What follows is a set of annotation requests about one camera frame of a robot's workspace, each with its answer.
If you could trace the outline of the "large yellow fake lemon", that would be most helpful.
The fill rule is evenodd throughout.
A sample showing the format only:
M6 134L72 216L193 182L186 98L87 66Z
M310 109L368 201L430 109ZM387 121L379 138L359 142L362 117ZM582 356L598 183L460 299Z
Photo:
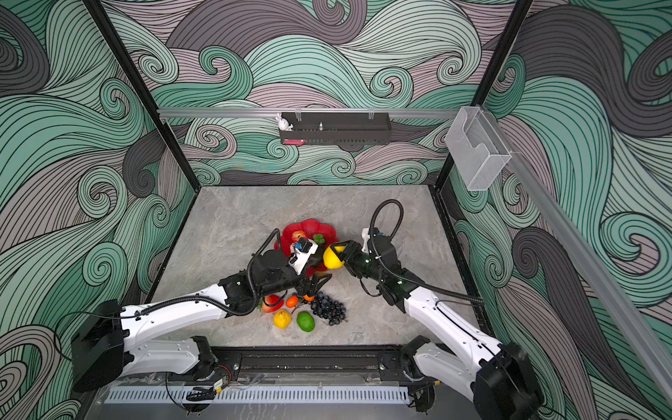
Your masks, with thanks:
M341 254L346 249L343 245L330 245L323 254L323 264L328 270L337 270L344 266L345 262L341 259Z

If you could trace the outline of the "red fake mango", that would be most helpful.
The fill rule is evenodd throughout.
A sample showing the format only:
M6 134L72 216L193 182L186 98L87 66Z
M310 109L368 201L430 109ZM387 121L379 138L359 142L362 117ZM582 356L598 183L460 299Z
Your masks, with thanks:
M285 300L278 295L272 294L262 299L261 309L264 313L274 313L283 308Z

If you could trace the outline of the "red flower-shaped fruit bowl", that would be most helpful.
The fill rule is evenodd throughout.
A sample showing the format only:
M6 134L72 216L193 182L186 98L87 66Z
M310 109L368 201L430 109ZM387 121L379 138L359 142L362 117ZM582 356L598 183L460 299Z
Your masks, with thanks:
M310 278L315 272L326 272L327 268L324 266L322 258L324 251L328 246L339 241L335 229L331 225L320 223L314 219L290 224L283 229L280 243L278 241L274 243L274 249L282 250L283 253L290 258L292 254L290 247L294 243L292 241L292 233L296 230L303 230L306 232L309 239L313 239L315 234L322 234L325 236L327 242L323 245L318 245L318 251L311 257L306 265L306 276Z

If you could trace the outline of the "red fake apple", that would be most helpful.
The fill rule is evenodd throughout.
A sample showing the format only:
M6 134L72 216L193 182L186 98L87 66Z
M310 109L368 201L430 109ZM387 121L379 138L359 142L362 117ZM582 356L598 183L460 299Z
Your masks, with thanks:
M296 230L292 233L292 241L298 243L302 238L308 239L309 236L303 230Z

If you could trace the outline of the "green fake lime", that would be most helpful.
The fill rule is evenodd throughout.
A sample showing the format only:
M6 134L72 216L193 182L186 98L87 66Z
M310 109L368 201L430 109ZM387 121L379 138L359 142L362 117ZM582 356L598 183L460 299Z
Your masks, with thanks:
M297 324L301 331L310 333L315 329L315 320L310 313L306 311L299 313L296 318Z

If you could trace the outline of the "dark maroon fake fruit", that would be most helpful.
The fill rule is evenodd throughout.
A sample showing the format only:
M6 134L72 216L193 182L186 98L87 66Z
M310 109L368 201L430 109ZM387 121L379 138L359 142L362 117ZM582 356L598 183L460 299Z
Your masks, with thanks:
M315 243L317 243L318 245L323 245L327 242L327 240L326 240L325 236L323 236L323 234L315 234L313 236L313 241L315 241Z

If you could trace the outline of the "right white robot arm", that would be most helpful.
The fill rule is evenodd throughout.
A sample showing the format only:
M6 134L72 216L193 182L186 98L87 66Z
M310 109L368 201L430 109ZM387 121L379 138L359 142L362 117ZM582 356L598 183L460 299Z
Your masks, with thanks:
M516 343L503 344L470 324L439 298L439 289L404 268L388 236L367 236L365 244L329 246L323 262L344 267L355 278L376 280L384 300L426 326L444 349L425 343L411 359L423 376L458 391L483 419L533 419L544 395L530 357Z

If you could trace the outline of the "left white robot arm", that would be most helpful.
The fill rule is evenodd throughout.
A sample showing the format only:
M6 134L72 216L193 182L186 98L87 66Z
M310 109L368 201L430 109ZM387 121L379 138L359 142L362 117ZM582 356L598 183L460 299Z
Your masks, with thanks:
M157 338L206 321L247 316L271 294L296 289L309 295L306 271L317 261L309 254L287 257L269 250L251 257L246 269L192 294L143 306L121 306L115 299L99 304L71 339L73 391L98 390L119 377L154 370L208 376L215 356L205 339L169 345Z

